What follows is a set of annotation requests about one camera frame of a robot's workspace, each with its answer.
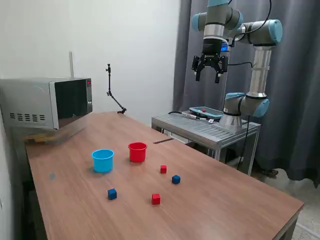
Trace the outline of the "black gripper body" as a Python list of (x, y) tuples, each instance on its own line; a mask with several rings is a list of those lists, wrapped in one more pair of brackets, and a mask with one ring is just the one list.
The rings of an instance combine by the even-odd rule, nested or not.
[(219, 38), (206, 38), (203, 40), (202, 60), (206, 66), (219, 68), (222, 44), (223, 41)]

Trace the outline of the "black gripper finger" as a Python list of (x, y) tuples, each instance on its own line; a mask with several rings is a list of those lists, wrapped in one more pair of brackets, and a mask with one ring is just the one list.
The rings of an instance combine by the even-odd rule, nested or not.
[(204, 56), (203, 55), (201, 57), (196, 56), (196, 55), (193, 57), (191, 69), (195, 73), (195, 81), (196, 82), (200, 81), (201, 71), (204, 69), (203, 60), (204, 60)]
[(220, 83), (220, 77), (228, 71), (228, 57), (227, 56), (216, 56), (213, 58), (213, 68), (216, 72), (215, 83)]

